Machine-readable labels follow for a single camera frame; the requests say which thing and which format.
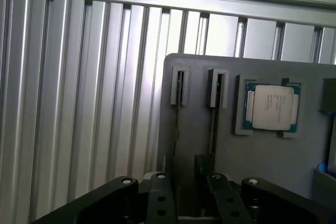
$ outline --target silver bolt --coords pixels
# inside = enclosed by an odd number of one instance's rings
[[[259,183],[259,181],[256,179],[249,179],[248,182],[253,185],[257,185]]]
[[[132,180],[130,180],[130,179],[124,179],[124,180],[122,181],[123,184],[129,184],[129,183],[131,183],[131,182],[132,182]]]
[[[212,177],[215,178],[215,179],[221,179],[222,176],[220,174],[216,173],[216,174],[212,175]]]

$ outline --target corrugated metal wall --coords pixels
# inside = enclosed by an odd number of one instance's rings
[[[335,29],[86,0],[0,0],[0,222],[155,170],[173,52],[334,63]]]

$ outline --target processor chip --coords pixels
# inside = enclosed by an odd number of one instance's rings
[[[252,127],[273,131],[290,130],[293,104],[292,87],[257,85],[253,101]]]

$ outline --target gray plastic panel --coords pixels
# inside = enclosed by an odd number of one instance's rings
[[[176,108],[171,106],[173,67],[188,67],[188,102],[180,109],[179,139],[176,162],[180,167],[182,187],[192,188],[193,158],[205,154],[210,132],[211,108],[207,105],[208,71],[229,72],[227,109],[221,108],[215,168],[229,174],[235,182],[256,176],[310,197],[313,169],[325,160],[328,144],[329,117],[319,112],[323,78],[335,78],[333,65],[282,62],[231,57],[199,57],[170,55],[166,58],[163,76],[158,163],[174,139]],[[234,134],[236,113],[236,77],[257,78],[261,83],[281,83],[282,78],[306,83],[304,103],[299,108],[298,131],[295,138],[280,137],[275,132],[254,130],[252,135]]]

